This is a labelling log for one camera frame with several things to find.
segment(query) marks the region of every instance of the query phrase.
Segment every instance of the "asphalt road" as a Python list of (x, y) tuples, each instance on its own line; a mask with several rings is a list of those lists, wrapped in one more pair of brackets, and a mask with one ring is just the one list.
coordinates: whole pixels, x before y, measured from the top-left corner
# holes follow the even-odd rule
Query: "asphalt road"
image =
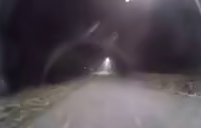
[(201, 98), (134, 79), (93, 79), (29, 128), (201, 128)]

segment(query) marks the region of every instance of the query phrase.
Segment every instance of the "road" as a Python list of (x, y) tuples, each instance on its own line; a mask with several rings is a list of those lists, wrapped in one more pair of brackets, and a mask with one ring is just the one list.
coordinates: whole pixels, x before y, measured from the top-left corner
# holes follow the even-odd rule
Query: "road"
[(201, 128), (201, 98), (135, 79), (95, 78), (28, 128)]

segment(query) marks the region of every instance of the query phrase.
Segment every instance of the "light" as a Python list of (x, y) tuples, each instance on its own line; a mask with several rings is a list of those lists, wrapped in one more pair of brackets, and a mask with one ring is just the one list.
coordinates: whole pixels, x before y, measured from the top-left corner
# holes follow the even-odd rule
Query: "light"
[(109, 65), (110, 59), (108, 57), (105, 59), (105, 63), (106, 63), (106, 65)]
[(98, 74), (98, 75), (112, 74), (112, 60), (109, 57), (105, 58), (98, 72), (96, 72), (95, 74)]

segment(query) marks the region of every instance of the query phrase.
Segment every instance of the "distant light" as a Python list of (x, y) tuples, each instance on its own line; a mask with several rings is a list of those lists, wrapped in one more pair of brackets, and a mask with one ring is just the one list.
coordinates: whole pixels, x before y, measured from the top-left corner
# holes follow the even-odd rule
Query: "distant light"
[(105, 63), (106, 63), (107, 65), (110, 63), (109, 57), (107, 57), (107, 58), (105, 59)]

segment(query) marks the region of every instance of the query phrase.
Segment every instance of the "roadside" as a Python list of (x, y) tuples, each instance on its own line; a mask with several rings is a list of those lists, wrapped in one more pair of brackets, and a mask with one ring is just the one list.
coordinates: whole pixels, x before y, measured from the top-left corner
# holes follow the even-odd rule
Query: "roadside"
[(84, 80), (29, 88), (0, 99), (0, 128), (20, 128), (81, 87)]

